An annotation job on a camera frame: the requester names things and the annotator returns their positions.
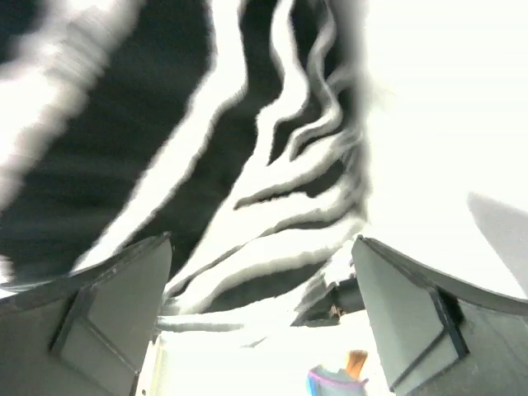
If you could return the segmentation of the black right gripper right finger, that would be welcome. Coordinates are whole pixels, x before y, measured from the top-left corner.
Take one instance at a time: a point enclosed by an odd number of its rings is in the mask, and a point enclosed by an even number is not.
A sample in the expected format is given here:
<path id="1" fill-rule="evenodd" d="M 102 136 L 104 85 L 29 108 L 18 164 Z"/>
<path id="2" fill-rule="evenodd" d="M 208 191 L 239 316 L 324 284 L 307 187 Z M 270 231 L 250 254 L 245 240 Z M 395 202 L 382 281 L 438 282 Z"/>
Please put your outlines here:
<path id="1" fill-rule="evenodd" d="M 373 238 L 351 250 L 396 395 L 527 394 L 527 302 L 434 270 Z"/>

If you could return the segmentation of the zebra print pillowcase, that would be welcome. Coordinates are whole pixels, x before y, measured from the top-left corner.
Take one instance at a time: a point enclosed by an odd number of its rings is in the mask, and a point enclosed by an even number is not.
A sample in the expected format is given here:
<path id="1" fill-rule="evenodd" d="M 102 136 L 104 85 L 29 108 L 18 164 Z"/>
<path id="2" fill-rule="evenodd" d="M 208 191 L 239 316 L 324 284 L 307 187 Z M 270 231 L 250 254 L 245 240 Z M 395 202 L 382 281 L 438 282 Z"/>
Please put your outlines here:
<path id="1" fill-rule="evenodd" d="M 170 233 L 161 329 L 309 311 L 366 217 L 369 10 L 2 2 L 2 295 Z"/>

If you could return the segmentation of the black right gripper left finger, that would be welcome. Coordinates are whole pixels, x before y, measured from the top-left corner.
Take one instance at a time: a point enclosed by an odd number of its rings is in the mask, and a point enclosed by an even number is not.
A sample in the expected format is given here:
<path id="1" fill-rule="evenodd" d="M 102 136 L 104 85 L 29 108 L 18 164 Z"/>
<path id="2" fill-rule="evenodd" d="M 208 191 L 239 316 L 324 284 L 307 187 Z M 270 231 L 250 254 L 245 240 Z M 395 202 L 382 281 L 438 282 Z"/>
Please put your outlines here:
<path id="1" fill-rule="evenodd" d="M 171 262 L 162 234 L 3 298 L 2 395 L 134 394 Z"/>

